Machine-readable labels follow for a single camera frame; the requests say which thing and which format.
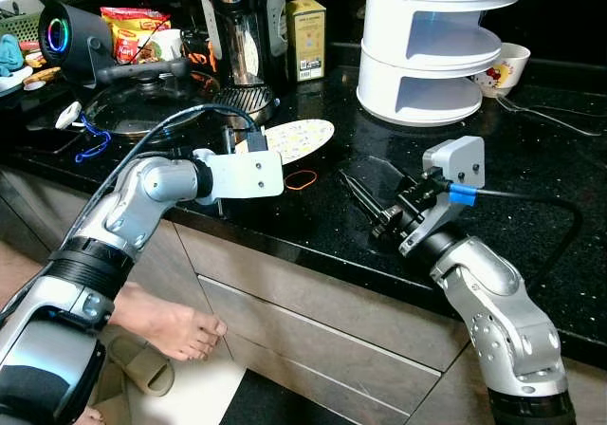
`snack package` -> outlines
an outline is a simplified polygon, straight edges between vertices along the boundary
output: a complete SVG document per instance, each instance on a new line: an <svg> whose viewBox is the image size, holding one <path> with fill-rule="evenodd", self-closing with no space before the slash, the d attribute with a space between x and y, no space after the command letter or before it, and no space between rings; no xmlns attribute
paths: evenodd
<svg viewBox="0 0 607 425"><path fill-rule="evenodd" d="M141 47L144 47L153 32L171 27L169 14L143 8L103 7L101 17L112 30L113 55L118 63L124 65L158 61L153 47Z"/></svg>

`white cup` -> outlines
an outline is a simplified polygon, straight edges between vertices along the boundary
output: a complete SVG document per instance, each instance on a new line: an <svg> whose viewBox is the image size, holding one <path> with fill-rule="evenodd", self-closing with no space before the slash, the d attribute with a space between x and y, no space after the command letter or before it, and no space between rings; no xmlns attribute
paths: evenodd
<svg viewBox="0 0 607 425"><path fill-rule="evenodd" d="M160 60L169 62L181 56L181 30L163 29L150 38L150 47Z"/></svg>
<svg viewBox="0 0 607 425"><path fill-rule="evenodd" d="M503 43L500 56L486 71L472 77L487 98L507 95L519 82L524 66L531 56L528 48L511 43Z"/></svg>

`black granite countertop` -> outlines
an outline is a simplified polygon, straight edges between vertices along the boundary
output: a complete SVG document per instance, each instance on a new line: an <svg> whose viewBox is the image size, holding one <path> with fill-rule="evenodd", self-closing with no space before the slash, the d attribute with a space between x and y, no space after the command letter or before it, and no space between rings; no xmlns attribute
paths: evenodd
<svg viewBox="0 0 607 425"><path fill-rule="evenodd" d="M384 160L417 176L428 148L446 139L481 136L485 140L487 189L555 195L581 208L584 222L580 235L532 298L559 329L565 356L607 367L600 356L607 353L607 120L559 114L563 120L605 136L585 138L536 118L508 114L496 101L484 100L475 115L453 125L404 128L377 120L361 108L355 94L357 80L355 67L340 66L323 80L300 84L283 97L278 115L267 125L302 119L334 123L334 137L320 150L285 166L285 174L301 169L316 171L318 180L313 185L301 191L285 190L272 198L224 200L223 217L218 216L216 207L203 208L195 203L179 204L166 217L456 317L426 268L402 259L393 247L369 236L370 223L342 186L339 170L357 176L387 203L392 195L384 178L391 166ZM60 107L69 103L69 94L62 98L63 105L36 114L33 123L40 126L54 120ZM520 85L511 98L520 105L607 113L604 92L546 87L533 79ZM10 125L17 127L5 129L14 133L23 128L20 123L25 121L12 120ZM209 146L210 131L198 127L188 139ZM84 141L78 142L54 156L13 151L7 145L0 163L92 193L127 147L112 145L100 157L76 164L73 156L84 145ZM480 236L526 279L537 273L569 224L567 212L544 204L483 198L458 219L462 229Z"/></svg>

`coffee maker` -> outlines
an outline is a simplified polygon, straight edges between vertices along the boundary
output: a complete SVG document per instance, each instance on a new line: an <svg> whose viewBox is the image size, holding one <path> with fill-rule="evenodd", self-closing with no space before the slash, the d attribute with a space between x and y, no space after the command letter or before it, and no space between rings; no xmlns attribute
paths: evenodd
<svg viewBox="0 0 607 425"><path fill-rule="evenodd" d="M201 0L219 65L217 102L269 120L286 86L285 0Z"/></svg>

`toe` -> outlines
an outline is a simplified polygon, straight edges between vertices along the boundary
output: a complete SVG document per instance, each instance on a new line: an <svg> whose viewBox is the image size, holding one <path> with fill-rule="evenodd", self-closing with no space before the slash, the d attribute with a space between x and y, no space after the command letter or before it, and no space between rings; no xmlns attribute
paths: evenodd
<svg viewBox="0 0 607 425"><path fill-rule="evenodd" d="M217 345L219 342L219 337L217 335L213 335L212 333L208 333L206 330L200 330L196 333L195 336L198 342L203 344L209 344L211 346Z"/></svg>
<svg viewBox="0 0 607 425"><path fill-rule="evenodd" d="M198 313L196 315L196 323L200 328L204 328L206 331L219 337L223 337L228 331L228 327L224 322L216 316L209 314Z"/></svg>
<svg viewBox="0 0 607 425"><path fill-rule="evenodd" d="M182 352L183 354L185 354L186 360L187 359L200 359L201 357L204 356L204 353L202 351L199 351L198 349L194 349L193 347L190 347L190 346L182 347L181 349L179 349L179 352Z"/></svg>
<svg viewBox="0 0 607 425"><path fill-rule="evenodd" d="M213 346L202 343L202 342L190 344L190 347L192 349L195 349L196 351L199 351L203 356L204 355L208 356L213 350Z"/></svg>
<svg viewBox="0 0 607 425"><path fill-rule="evenodd" d="M171 359L175 359L175 360L179 360L179 361L185 361L190 358L187 354L185 354L181 351L172 351L172 352L168 353L167 356L169 356Z"/></svg>
<svg viewBox="0 0 607 425"><path fill-rule="evenodd" d="M89 408L88 406L84 408L84 414L91 418L94 418L95 420L103 420L103 416L99 411L93 408Z"/></svg>

